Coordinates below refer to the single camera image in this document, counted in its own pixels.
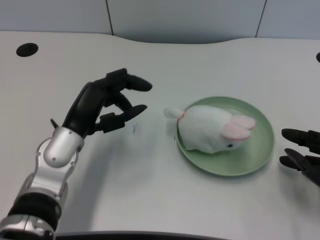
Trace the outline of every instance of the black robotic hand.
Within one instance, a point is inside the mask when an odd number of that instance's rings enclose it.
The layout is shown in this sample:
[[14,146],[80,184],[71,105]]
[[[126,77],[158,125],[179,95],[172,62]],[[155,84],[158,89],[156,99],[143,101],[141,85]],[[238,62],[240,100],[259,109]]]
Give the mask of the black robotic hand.
[[[320,133],[309,130],[283,129],[282,136],[299,146],[309,148],[311,153],[320,155]],[[286,167],[301,171],[310,181],[320,187],[320,157],[303,156],[297,151],[286,148],[287,156],[280,157],[280,163]]]
[[[105,78],[88,82],[72,104],[62,127],[79,134],[83,139],[97,131],[104,133],[123,128],[125,122],[142,113],[147,106],[132,106],[128,99],[120,93],[123,89],[147,92],[152,85],[146,80],[130,75],[125,68],[108,73]],[[123,113],[115,115],[114,112],[100,116],[103,107],[112,104],[119,107]],[[51,119],[53,126],[58,125]]]

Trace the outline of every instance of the silver metal joint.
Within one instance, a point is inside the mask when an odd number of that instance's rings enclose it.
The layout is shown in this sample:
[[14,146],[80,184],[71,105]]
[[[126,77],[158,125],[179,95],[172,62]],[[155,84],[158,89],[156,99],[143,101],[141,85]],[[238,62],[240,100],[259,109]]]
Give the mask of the silver metal joint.
[[30,188],[44,188],[57,197],[61,196],[84,144],[84,139],[74,131],[57,127],[53,137],[42,142],[37,149]]

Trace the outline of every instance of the light green plate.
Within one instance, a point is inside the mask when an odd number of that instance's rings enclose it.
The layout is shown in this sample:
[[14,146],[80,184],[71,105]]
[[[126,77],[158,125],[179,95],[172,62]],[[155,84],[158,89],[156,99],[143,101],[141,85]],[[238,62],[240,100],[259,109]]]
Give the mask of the light green plate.
[[271,159],[275,144],[274,132],[268,119],[254,106],[232,97],[214,96],[198,100],[186,109],[197,105],[218,107],[232,114],[247,115],[256,121],[251,138],[240,148],[214,154],[186,150],[177,128],[177,143],[182,153],[197,167],[221,176],[240,176],[261,168]]

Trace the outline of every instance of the white plush toy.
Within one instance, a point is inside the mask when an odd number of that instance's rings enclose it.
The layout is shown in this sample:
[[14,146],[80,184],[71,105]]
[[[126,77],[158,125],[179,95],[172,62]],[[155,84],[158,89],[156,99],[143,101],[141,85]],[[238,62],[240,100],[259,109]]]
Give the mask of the white plush toy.
[[179,133],[186,150],[213,154],[234,150],[251,137],[256,121],[245,115],[233,115],[218,107],[198,105],[186,111],[166,108],[167,118],[178,119]]

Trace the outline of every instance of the pink bunny ear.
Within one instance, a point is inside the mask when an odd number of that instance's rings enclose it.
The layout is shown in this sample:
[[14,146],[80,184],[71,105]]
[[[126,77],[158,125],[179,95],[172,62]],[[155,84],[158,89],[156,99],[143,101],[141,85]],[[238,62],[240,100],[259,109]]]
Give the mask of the pink bunny ear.
[[235,141],[243,141],[251,137],[251,132],[249,130],[234,124],[233,122],[227,123],[221,134],[225,138]]
[[231,118],[231,123],[234,123],[245,129],[253,130],[256,126],[256,121],[245,115],[234,115]]

